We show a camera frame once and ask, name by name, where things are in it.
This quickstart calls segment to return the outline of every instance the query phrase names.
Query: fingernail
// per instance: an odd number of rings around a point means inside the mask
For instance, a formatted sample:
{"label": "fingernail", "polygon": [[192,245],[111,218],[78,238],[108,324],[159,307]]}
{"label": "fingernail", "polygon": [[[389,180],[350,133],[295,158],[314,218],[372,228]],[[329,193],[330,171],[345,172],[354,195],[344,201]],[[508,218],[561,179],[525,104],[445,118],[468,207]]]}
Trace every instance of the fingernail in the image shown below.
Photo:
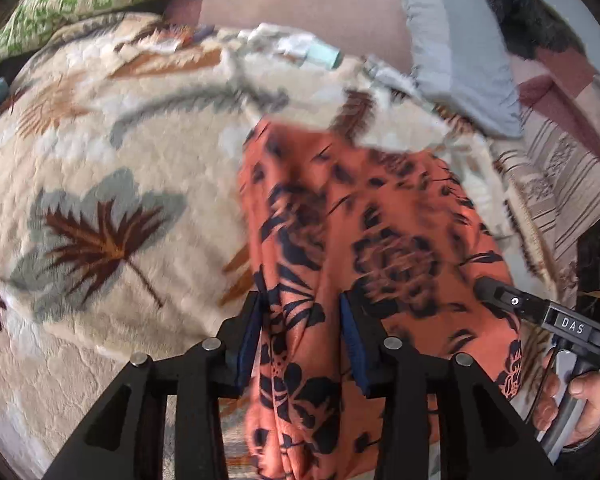
{"label": "fingernail", "polygon": [[579,395],[584,391],[584,381],[581,379],[574,379],[569,385],[569,393],[571,395]]}

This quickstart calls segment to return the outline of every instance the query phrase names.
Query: fleece blanket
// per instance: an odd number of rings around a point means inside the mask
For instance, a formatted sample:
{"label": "fleece blanket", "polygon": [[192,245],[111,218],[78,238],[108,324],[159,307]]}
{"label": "fleece blanket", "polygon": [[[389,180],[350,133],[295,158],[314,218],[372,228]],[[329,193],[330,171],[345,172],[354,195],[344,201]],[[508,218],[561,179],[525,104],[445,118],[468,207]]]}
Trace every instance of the fleece blanket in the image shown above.
{"label": "fleece blanket", "polygon": [[[350,120],[360,145],[383,150],[433,147],[514,282],[544,287],[479,132],[449,136],[457,121],[374,81],[359,58],[329,71],[249,38],[101,16],[59,31],[0,108],[0,451],[22,478],[42,476],[133,351],[180,354],[241,308],[249,285],[228,266],[247,242],[237,171],[263,114],[322,130]],[[222,407],[231,478],[257,474],[246,408]]]}

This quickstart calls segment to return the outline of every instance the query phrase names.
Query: folded orange cloth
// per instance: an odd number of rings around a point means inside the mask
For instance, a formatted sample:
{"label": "folded orange cloth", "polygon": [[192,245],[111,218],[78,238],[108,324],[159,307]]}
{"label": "folded orange cloth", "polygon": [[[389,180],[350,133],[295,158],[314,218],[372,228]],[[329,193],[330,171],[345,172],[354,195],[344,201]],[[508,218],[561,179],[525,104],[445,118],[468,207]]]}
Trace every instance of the folded orange cloth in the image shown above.
{"label": "folded orange cloth", "polygon": [[268,300],[246,421],[263,478],[344,480],[376,466],[384,402],[366,400],[351,377],[345,290],[364,294],[389,334],[433,356],[467,352],[505,396],[516,394],[518,321],[473,293],[479,276],[510,283],[509,271],[442,160],[263,120],[239,183],[254,280]]}

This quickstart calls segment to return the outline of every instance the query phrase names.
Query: black fuzzy object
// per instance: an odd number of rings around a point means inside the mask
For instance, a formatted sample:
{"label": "black fuzzy object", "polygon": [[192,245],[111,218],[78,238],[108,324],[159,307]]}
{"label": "black fuzzy object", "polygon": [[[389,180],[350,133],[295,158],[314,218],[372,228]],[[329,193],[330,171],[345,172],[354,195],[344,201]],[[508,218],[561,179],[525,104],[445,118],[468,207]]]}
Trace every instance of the black fuzzy object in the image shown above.
{"label": "black fuzzy object", "polygon": [[553,52],[564,52],[571,47],[585,54],[580,38],[544,1],[488,1],[510,53],[535,59],[537,47]]}

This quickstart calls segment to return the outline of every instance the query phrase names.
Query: leaf stem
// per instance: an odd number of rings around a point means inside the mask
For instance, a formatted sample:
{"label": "leaf stem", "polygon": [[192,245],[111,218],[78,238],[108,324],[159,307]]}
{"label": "leaf stem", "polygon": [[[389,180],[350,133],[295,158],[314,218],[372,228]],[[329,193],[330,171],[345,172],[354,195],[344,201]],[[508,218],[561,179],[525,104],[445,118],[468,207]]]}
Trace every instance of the leaf stem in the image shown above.
{"label": "leaf stem", "polygon": [[136,264],[133,263],[131,260],[125,261],[126,264],[129,267],[131,267],[134,270],[134,272],[138,275],[138,278],[140,278],[140,280],[142,281],[142,284],[144,285],[144,288],[146,288],[146,291],[151,295],[152,298],[154,298],[155,303],[158,304],[158,308],[164,307],[164,303],[158,297],[158,294],[156,293],[155,289],[151,286],[151,283],[149,283],[149,280],[144,276],[142,270],[138,269],[138,266],[136,266]]}

